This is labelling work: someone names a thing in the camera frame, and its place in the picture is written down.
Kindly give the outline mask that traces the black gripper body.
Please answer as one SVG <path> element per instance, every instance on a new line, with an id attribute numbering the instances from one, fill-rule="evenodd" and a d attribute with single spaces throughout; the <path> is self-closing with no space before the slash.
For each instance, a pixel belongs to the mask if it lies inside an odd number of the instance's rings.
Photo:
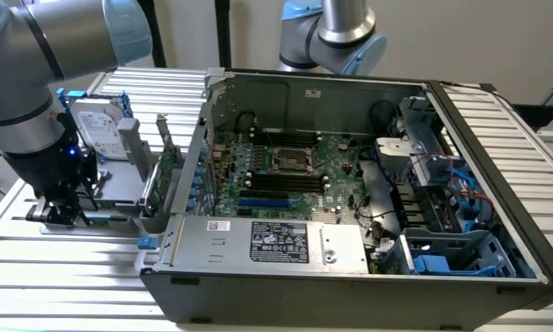
<path id="1" fill-rule="evenodd" d="M 20 178 L 32 186 L 37 198 L 25 220 L 72 226 L 81 214 L 76 194 L 82 166 L 78 143 L 61 138 L 40 151 L 5 153 L 4 157 Z"/>

